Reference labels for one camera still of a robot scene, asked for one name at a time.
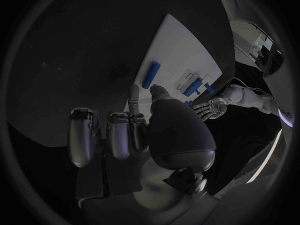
wire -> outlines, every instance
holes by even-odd
[[[228,86],[230,85],[231,81],[232,80],[238,80],[239,82],[241,82],[245,87],[247,87],[248,89],[251,89],[253,91],[257,91],[257,92],[261,92],[261,93],[264,93],[264,94],[267,94],[271,97],[273,97],[272,95],[268,94],[267,92],[265,92],[264,90],[262,90],[261,88],[259,87],[250,87],[250,86],[247,86],[241,79],[237,78],[237,77],[233,77],[231,78],[228,82],[227,82],[227,85],[226,85],[226,88],[228,88]]]

robotic arm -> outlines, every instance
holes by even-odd
[[[257,108],[265,114],[278,116],[278,106],[270,95],[258,95],[248,87],[231,84],[220,96],[214,96],[207,102],[193,107],[203,121],[217,119],[227,111],[227,105],[236,105],[244,108]]]

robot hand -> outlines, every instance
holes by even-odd
[[[202,118],[202,121],[206,121],[222,116],[227,111],[226,104],[223,97],[214,96],[211,100],[193,106],[193,109]]]

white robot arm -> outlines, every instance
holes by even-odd
[[[274,98],[270,95],[258,95],[248,87],[231,84],[220,96],[214,96],[207,102],[202,102],[193,107],[195,112],[202,117],[203,121],[207,119],[217,119],[222,116],[226,110],[226,105],[236,105],[244,108],[257,108],[265,114],[278,114],[278,106]]]

glowing light strip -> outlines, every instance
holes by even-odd
[[[276,145],[277,145],[277,143],[278,143],[278,140],[279,140],[279,138],[280,138],[280,135],[281,135],[282,131],[283,131],[283,130],[281,129],[281,130],[279,131],[279,133],[277,134],[277,137],[276,137],[276,139],[275,139],[275,141],[274,141],[274,143],[273,143],[273,146],[271,147],[271,150],[269,151],[268,155],[266,156],[265,160],[264,160],[263,163],[260,165],[260,167],[259,167],[259,169],[256,171],[256,173],[254,173],[254,175],[250,178],[250,180],[247,181],[247,184],[253,182],[254,179],[256,179],[257,176],[258,176],[258,175],[261,173],[261,171],[264,169],[264,167],[265,167],[265,165],[267,164],[267,162],[269,161],[269,159],[270,159],[272,153],[274,152],[274,149],[276,148]]]
[[[283,114],[281,113],[280,109],[278,109],[278,114],[279,114],[279,117],[282,119],[282,121],[284,121],[284,123],[288,126],[290,126],[291,128],[293,127],[293,124],[291,124],[284,116]]]

